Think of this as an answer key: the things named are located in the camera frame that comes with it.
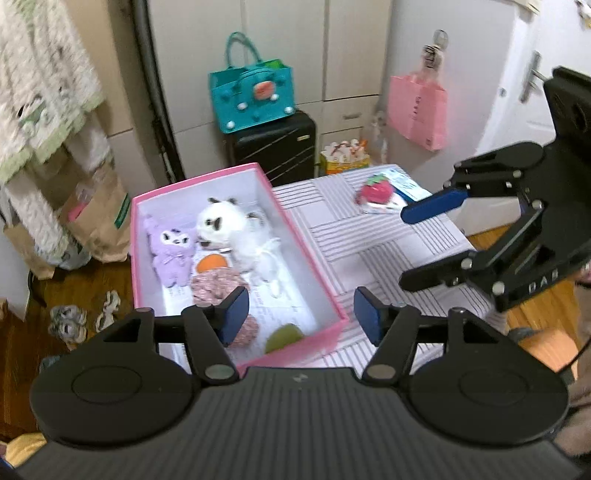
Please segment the checkered tablecloth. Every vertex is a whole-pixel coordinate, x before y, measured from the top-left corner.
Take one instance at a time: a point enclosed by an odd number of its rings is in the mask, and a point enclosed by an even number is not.
[[[399,214],[361,212],[353,202],[356,191],[370,175],[384,168],[365,168],[274,189],[333,295],[351,319],[337,349],[308,366],[349,366],[361,374],[375,352],[353,315],[353,293],[358,286],[366,286],[385,303],[404,302],[433,316],[445,316],[452,307],[464,307],[498,330],[504,328],[504,317],[466,285],[440,286],[418,293],[398,286],[403,271],[471,246],[445,215],[407,225]],[[414,368],[440,354],[438,345],[419,345]]]

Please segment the purple plush toy's face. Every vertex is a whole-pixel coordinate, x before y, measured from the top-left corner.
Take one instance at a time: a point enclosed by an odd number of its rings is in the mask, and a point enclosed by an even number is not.
[[[145,220],[145,227],[150,236],[150,249],[154,255],[161,253],[190,255],[195,250],[196,233],[194,230],[166,228],[153,218]]]

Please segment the teal tote bag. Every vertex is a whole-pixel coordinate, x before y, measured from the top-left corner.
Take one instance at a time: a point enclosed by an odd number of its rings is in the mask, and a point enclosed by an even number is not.
[[[230,48],[240,42],[252,52],[256,63],[234,67]],[[281,60],[261,60],[257,49],[242,32],[226,43],[228,68],[209,74],[209,90],[220,130],[232,133],[292,115],[294,103],[291,68]]]

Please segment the pink paper bag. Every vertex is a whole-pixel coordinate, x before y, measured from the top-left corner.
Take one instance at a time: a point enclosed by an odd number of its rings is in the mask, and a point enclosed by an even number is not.
[[[447,137],[447,92],[416,75],[390,77],[388,122],[401,135],[430,151]]]

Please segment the door lock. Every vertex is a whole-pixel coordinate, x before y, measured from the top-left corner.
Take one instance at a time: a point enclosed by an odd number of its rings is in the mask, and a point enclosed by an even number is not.
[[[538,68],[540,68],[540,61],[542,60],[542,55],[539,51],[534,50],[534,55],[530,61],[530,68],[527,71],[527,75],[525,77],[525,82],[523,85],[523,91],[521,92],[521,97],[519,101],[521,103],[527,102],[530,99],[530,94],[532,90],[536,90],[538,86],[535,84],[535,79],[539,78],[542,82],[548,80],[548,77],[542,75]]]

